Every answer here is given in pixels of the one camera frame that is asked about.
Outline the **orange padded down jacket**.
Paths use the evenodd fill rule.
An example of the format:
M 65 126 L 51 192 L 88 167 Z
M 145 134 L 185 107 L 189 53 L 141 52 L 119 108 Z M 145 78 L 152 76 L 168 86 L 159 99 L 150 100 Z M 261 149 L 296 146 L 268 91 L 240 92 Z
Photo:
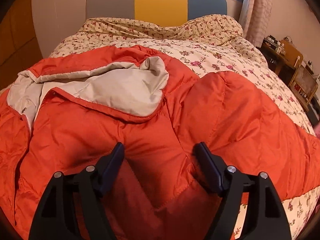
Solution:
M 125 161 L 103 204 L 119 239 L 205 235 L 219 200 L 199 142 L 241 172 L 266 172 L 281 200 L 319 187 L 319 139 L 243 76 L 103 47 L 41 60 L 1 95 L 1 209 L 17 232 L 29 236 L 54 172 L 80 172 L 118 142 Z

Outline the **wooden rattan chair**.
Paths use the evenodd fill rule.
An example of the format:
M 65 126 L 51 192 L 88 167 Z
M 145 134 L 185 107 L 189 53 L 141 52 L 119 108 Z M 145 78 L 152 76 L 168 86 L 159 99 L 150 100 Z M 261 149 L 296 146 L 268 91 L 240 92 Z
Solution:
M 309 71 L 303 66 L 297 67 L 289 83 L 289 89 L 301 104 L 304 111 L 309 111 L 308 105 L 315 95 L 317 88 L 318 83 Z

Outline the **floral white quilt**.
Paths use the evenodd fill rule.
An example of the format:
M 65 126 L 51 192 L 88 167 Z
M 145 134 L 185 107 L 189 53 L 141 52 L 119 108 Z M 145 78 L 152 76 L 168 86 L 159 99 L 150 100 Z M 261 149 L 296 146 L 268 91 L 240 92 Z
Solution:
M 50 57 L 83 53 L 104 46 L 132 47 L 140 45 L 156 49 L 177 58 L 196 75 L 202 77 L 210 72 L 232 71 L 245 77 L 271 100 L 295 124 L 307 133 L 319 136 L 319 128 L 313 127 L 293 93 L 274 72 L 269 70 L 263 55 L 242 37 L 215 40 L 157 40 L 153 38 L 127 38 L 103 34 L 79 33 L 65 38 Z

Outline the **brown wooden wardrobe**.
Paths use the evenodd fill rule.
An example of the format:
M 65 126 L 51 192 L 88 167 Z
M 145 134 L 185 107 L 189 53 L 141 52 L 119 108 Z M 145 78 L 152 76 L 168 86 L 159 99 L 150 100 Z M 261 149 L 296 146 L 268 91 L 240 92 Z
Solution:
M 1 89 L 41 59 L 31 0 L 15 0 L 1 20 Z

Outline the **wooden bedside desk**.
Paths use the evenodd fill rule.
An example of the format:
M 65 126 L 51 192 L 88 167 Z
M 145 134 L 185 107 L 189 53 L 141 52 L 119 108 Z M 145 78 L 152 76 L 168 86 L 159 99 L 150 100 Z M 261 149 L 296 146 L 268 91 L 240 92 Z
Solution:
M 279 75 L 284 67 L 296 70 L 304 59 L 303 54 L 288 40 L 276 41 L 267 36 L 259 49 L 267 60 L 268 67 L 276 75 Z

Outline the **small floral beige pillow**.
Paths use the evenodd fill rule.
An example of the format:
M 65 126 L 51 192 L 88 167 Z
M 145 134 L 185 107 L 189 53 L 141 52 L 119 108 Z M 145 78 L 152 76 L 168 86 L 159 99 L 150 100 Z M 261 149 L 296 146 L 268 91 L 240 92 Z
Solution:
M 244 33 L 241 25 L 231 16 L 213 14 L 173 27 L 124 18 L 96 17 L 88 19 L 76 36 L 83 40 L 98 39 L 105 42 L 146 38 L 187 40 L 221 46 L 235 38 L 243 38 Z

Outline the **pink patterned right curtain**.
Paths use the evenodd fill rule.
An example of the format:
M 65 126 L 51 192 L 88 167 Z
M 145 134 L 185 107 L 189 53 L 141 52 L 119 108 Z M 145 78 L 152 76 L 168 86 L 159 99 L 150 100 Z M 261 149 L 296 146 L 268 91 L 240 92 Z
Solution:
M 271 17 L 273 0 L 243 0 L 239 23 L 244 37 L 254 46 L 260 47 L 266 35 Z

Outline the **grey yellow blue headboard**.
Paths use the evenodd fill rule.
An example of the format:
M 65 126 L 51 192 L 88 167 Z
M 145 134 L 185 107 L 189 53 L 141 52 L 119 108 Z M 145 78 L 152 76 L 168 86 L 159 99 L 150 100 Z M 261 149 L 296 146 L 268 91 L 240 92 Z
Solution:
M 198 17 L 227 14 L 226 0 L 86 0 L 86 17 L 112 17 L 174 27 Z

